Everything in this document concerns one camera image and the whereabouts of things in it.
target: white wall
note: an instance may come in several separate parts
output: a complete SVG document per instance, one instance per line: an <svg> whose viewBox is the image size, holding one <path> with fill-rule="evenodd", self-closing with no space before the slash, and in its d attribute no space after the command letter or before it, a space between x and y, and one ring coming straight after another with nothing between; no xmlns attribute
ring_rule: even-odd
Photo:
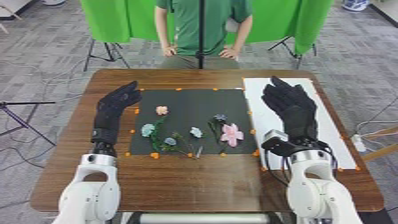
<svg viewBox="0 0 398 224"><path fill-rule="evenodd" d="M7 6L12 12L28 4L32 0L0 0L0 4ZM9 12L0 8L0 17L9 17Z"/></svg>
<svg viewBox="0 0 398 224"><path fill-rule="evenodd" d="M398 22L398 0L389 0L385 2L375 1L373 5Z"/></svg>

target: green shirt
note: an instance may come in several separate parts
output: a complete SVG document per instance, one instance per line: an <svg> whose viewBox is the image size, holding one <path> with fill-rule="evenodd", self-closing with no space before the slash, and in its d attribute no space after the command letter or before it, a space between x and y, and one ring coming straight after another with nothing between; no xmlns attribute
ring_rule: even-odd
<svg viewBox="0 0 398 224"><path fill-rule="evenodd" d="M204 55L218 55L225 44L225 22L241 23L252 14L250 0L206 0ZM199 50L199 0L156 0L160 8L174 13L176 45L179 55Z"/></svg>

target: green screen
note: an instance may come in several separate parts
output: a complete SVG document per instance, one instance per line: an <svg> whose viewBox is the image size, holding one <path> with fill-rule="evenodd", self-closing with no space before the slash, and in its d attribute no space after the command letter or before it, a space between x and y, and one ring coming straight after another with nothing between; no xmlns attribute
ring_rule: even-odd
<svg viewBox="0 0 398 224"><path fill-rule="evenodd" d="M130 38L158 40L154 2L154 0L82 0L96 40L119 43L130 42ZM295 53L304 54L318 37L330 5L332 0L252 0L254 24L247 43L275 41L293 36ZM169 14L169 37L174 35L172 24Z"/></svg>

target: tripod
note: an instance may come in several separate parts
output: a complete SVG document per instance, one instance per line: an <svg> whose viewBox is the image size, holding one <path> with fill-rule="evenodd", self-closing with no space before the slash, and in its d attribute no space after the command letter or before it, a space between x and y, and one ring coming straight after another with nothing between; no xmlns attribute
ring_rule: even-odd
<svg viewBox="0 0 398 224"><path fill-rule="evenodd" d="M9 115L9 117L14 119L14 121L18 122L19 126L16 128L12 128L10 130L7 130L3 133L0 133L0 137L7 134L10 134L14 131L18 131L19 129L26 128L39 136L41 138L48 141L48 143L55 146L53 141L48 139L48 137L42 135L42 133L37 131L37 129L32 127L30 120L34 117L34 113L37 110L39 105L42 104L55 104L55 102L18 102L18 103L7 103L7 102L0 102L0 110L5 112L5 114ZM14 114L14 112L9 110L7 106L12 105L34 105L34 109L30 111L28 114L28 118L26 121L21 119L21 117Z"/></svg>
<svg viewBox="0 0 398 224"><path fill-rule="evenodd" d="M289 49L289 46L288 46L288 44L286 44L286 41L288 41L289 38L291 38L291 36L288 36L288 37L277 42L277 44L270 47L268 51L272 51L273 48L282 44L282 46L284 46L284 48L286 48L286 50L288 50L288 52L289 52L291 57L297 59L297 67L295 67L295 69L298 70L298 69L300 69L300 65L302 65L302 55L300 55L300 54L295 54L295 52L293 52L291 49ZM313 52L314 52L314 56L316 56L316 54L318 54L318 52L316 52L316 44L313 44Z"/></svg>
<svg viewBox="0 0 398 224"><path fill-rule="evenodd" d="M96 45L96 40L92 39L90 40L89 54L87 54L87 59L85 59L85 65L83 65L83 72L87 71L87 68L89 68L90 58L99 58L106 62L115 62L117 59L121 59L126 67L130 68L128 62L126 62L126 60L122 58L122 55L121 55L121 52L119 52L119 49L122 49L121 45L117 43L103 43L106 54L108 54L108 58L103 58L103 57L92 55L94 45Z"/></svg>

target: backdrop stand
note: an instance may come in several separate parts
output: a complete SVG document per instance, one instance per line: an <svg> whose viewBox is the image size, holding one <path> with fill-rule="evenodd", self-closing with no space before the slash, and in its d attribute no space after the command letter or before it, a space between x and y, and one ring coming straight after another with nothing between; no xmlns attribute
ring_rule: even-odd
<svg viewBox="0 0 398 224"><path fill-rule="evenodd" d="M122 49L121 45L117 43L103 43L108 58L103 58L103 57L92 55L94 45L96 45L96 40L90 39L90 48L89 48L89 54L87 54L87 59L85 59L83 71L87 71L87 68L89 68L90 58L98 58L98 59L105 60L106 62L115 62L121 59L126 67L130 68L128 62L126 62L121 52L119 52L119 49Z"/></svg>
<svg viewBox="0 0 398 224"><path fill-rule="evenodd" d="M273 48L282 45L288 52L289 52L289 55L291 57L297 59L297 66L295 66L295 69L298 70L300 69L300 65L302 65L302 55L300 54L295 54L293 50L289 49L289 46L286 44L286 41L288 39L291 38L291 36L284 37L284 39L277 42L277 44L270 47L268 51L273 50ZM313 52L314 52L314 56L318 55L318 51L316 51L316 44L313 44Z"/></svg>
<svg viewBox="0 0 398 224"><path fill-rule="evenodd" d="M7 103L7 102L0 102L0 110L5 112L5 114L9 115L9 117L14 119L14 121L19 124L19 127L12 128L10 130L7 130L3 133L0 133L0 136L10 134L14 131L18 131L21 128L26 128L39 136L41 138L48 141L48 143L55 146L53 141L48 139L48 137L42 135L42 133L37 131L37 129L32 127L30 120L34 117L34 113L37 110L39 105L42 104L55 104L55 102L18 102L18 103ZM7 106L10 105L34 105L34 109L30 111L28 114L28 119L26 121L21 119L21 117L14 114L14 112L9 110Z"/></svg>
<svg viewBox="0 0 398 224"><path fill-rule="evenodd" d="M204 69L204 9L206 0L199 0L199 51L195 52L195 58L199 60L199 69Z"/></svg>

